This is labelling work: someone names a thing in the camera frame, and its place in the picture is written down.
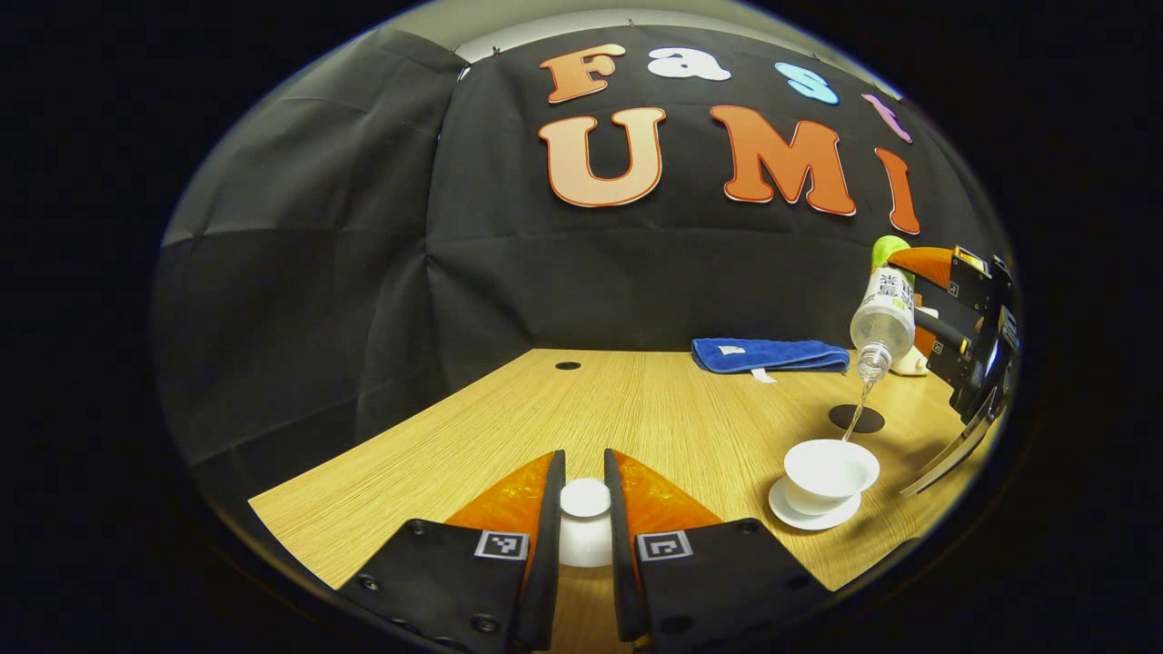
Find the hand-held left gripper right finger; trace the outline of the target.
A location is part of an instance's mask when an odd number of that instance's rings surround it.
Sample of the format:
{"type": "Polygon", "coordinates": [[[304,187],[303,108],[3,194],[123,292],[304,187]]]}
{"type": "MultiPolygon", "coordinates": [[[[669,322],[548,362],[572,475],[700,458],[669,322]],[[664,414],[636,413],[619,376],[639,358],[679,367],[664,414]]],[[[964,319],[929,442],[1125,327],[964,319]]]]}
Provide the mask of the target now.
{"type": "Polygon", "coordinates": [[[618,633],[635,646],[772,646],[832,591],[759,519],[726,521],[625,452],[605,452],[618,633]]]}

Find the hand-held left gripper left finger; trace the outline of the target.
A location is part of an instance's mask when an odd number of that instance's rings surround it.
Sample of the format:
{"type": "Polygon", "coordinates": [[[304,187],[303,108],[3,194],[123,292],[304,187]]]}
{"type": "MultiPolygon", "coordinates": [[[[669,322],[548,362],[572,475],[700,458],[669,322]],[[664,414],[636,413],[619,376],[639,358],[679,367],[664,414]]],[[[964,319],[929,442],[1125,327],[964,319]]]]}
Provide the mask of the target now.
{"type": "Polygon", "coordinates": [[[565,463],[548,452],[445,521],[407,519],[338,592],[428,651],[547,651],[565,463]]]}

